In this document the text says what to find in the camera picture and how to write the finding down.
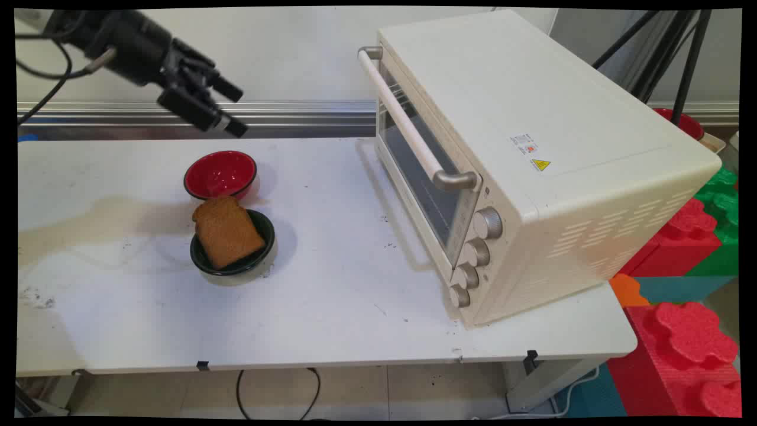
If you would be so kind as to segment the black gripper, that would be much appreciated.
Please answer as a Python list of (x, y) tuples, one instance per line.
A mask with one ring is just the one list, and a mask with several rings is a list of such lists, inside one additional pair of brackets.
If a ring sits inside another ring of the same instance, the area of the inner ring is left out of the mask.
[[(55, 10), (45, 24), (45, 34), (65, 33), (64, 43), (75, 46), (88, 59), (97, 59), (108, 49), (115, 57), (106, 68), (137, 86), (164, 86), (163, 65), (172, 49), (176, 67), (187, 82), (212, 88), (232, 102), (243, 91), (224, 78), (213, 60), (174, 38), (168, 30), (137, 10)], [(220, 108), (208, 91), (169, 86), (157, 104), (203, 132), (219, 130), (241, 138), (248, 125)]]

